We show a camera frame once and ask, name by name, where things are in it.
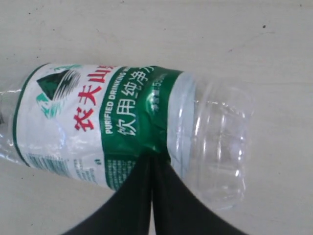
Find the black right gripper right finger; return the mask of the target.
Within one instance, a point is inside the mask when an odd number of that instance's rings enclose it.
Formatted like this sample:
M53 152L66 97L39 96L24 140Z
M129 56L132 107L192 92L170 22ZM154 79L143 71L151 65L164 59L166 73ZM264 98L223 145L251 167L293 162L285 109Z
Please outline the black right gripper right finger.
M157 235L244 235L201 203L164 154L151 156L152 201Z

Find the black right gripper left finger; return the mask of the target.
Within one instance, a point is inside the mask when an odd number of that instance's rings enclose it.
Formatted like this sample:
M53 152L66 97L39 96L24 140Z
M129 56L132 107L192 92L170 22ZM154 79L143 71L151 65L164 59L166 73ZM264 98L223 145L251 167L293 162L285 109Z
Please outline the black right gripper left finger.
M147 235L152 204L151 156L142 155L123 185L66 235Z

